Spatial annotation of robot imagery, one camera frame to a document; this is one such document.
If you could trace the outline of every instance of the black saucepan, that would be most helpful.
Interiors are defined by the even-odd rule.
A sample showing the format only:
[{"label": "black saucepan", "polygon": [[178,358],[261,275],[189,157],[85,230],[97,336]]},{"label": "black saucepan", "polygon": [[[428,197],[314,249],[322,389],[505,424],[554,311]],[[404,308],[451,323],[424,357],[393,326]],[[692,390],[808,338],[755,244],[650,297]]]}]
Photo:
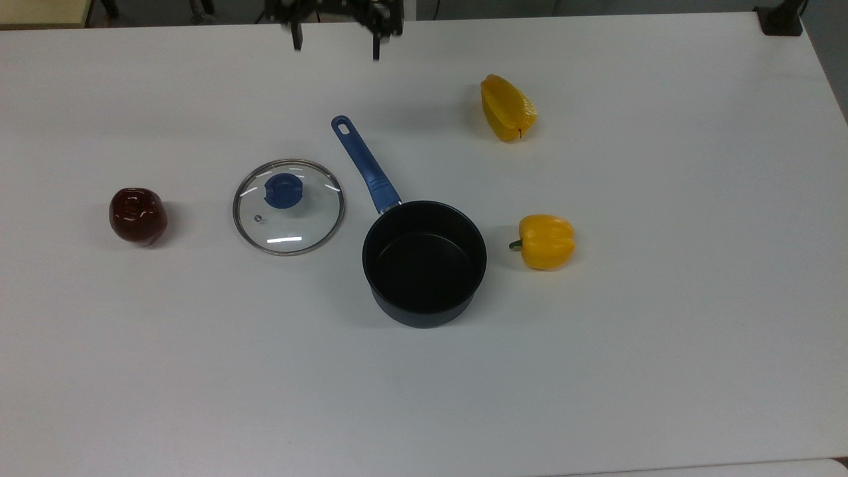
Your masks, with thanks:
[{"label": "black saucepan", "polygon": [[380,218],[362,247],[362,266],[377,304],[407,326],[432,328],[458,317],[486,272],[486,244],[465,214],[450,205],[401,203],[371,151],[345,116],[332,120]]}]

